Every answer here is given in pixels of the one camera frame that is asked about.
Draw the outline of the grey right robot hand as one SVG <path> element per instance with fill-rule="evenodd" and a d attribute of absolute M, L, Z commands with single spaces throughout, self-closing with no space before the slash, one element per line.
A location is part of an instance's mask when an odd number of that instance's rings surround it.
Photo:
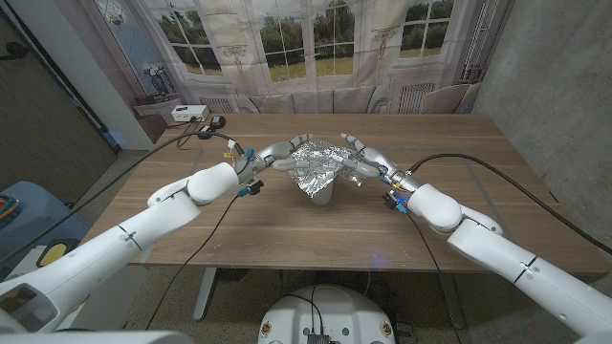
<path fill-rule="evenodd" d="M 369 165 L 370 170 L 376 168 L 379 176 L 393 187 L 400 188 L 408 193 L 414 193 L 422 186 L 418 180 L 401 170 L 395 162 L 380 151 L 364 145 L 358 138 L 352 135 L 341 133 L 340 136 L 355 154 L 361 158 L 362 164 Z"/>

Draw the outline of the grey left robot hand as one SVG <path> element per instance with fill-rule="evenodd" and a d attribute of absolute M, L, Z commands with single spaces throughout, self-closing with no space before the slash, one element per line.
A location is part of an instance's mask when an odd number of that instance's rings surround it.
<path fill-rule="evenodd" d="M 272 167 L 277 161 L 288 159 L 301 145 L 313 138 L 313 134 L 302 134 L 292 140 L 274 143 L 252 154 L 243 154 L 235 166 L 239 182 L 251 181 L 257 173 Z"/>

